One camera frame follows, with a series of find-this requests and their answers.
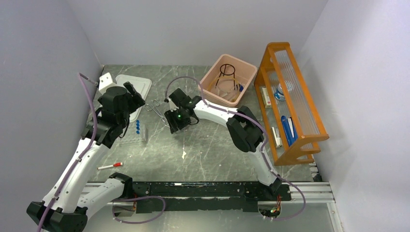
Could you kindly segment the metal crucible tongs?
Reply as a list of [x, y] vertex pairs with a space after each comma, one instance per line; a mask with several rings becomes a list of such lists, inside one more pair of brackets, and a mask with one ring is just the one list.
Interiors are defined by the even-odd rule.
[[156, 115], [158, 115], [161, 121], [164, 123], [165, 127], [170, 128], [166, 117], [160, 112], [158, 107], [160, 106], [160, 102], [158, 100], [152, 100], [151, 102], [147, 102], [145, 104], [145, 109], [147, 111], [153, 111]]

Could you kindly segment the yellow rubber tube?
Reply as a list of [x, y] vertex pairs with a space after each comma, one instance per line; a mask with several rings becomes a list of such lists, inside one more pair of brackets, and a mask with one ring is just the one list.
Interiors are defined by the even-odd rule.
[[216, 79], [214, 79], [208, 86], [207, 90], [215, 95], [222, 97], [224, 93], [239, 92], [239, 83], [236, 81], [236, 90], [233, 88], [233, 81], [229, 77], [222, 77], [217, 87], [214, 87]]

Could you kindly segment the black iron ring stand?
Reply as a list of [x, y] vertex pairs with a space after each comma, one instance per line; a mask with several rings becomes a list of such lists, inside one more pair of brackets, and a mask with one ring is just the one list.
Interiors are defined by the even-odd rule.
[[220, 73], [219, 73], [218, 78], [216, 79], [216, 83], [215, 83], [214, 87], [218, 86], [218, 84], [220, 82], [220, 79], [222, 77], [229, 77], [233, 81], [234, 90], [236, 90], [235, 72], [236, 72], [236, 68], [232, 64], [228, 64], [228, 63], [222, 64], [220, 66]]

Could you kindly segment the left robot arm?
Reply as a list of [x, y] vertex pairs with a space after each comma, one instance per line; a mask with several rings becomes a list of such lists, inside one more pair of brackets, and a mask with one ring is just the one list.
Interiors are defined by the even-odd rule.
[[134, 196], [132, 178], [120, 173], [108, 177], [102, 186], [82, 195], [97, 163], [115, 141], [126, 133], [130, 114], [145, 105], [133, 84], [113, 84], [99, 97], [101, 107], [81, 134], [73, 158], [53, 188], [40, 202], [31, 202], [27, 214], [37, 231], [81, 232], [88, 219], [114, 199], [127, 201]]

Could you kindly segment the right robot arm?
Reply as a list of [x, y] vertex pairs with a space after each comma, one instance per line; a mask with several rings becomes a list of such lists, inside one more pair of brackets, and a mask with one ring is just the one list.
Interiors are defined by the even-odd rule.
[[262, 184], [261, 195], [266, 200], [273, 200], [278, 196], [282, 180], [266, 155], [264, 130], [248, 107], [230, 108], [209, 102], [200, 96], [191, 98], [179, 88], [166, 97], [164, 102], [170, 107], [164, 115], [171, 133], [192, 125], [193, 118], [197, 122], [204, 119], [226, 127], [235, 147], [250, 155], [258, 181]]

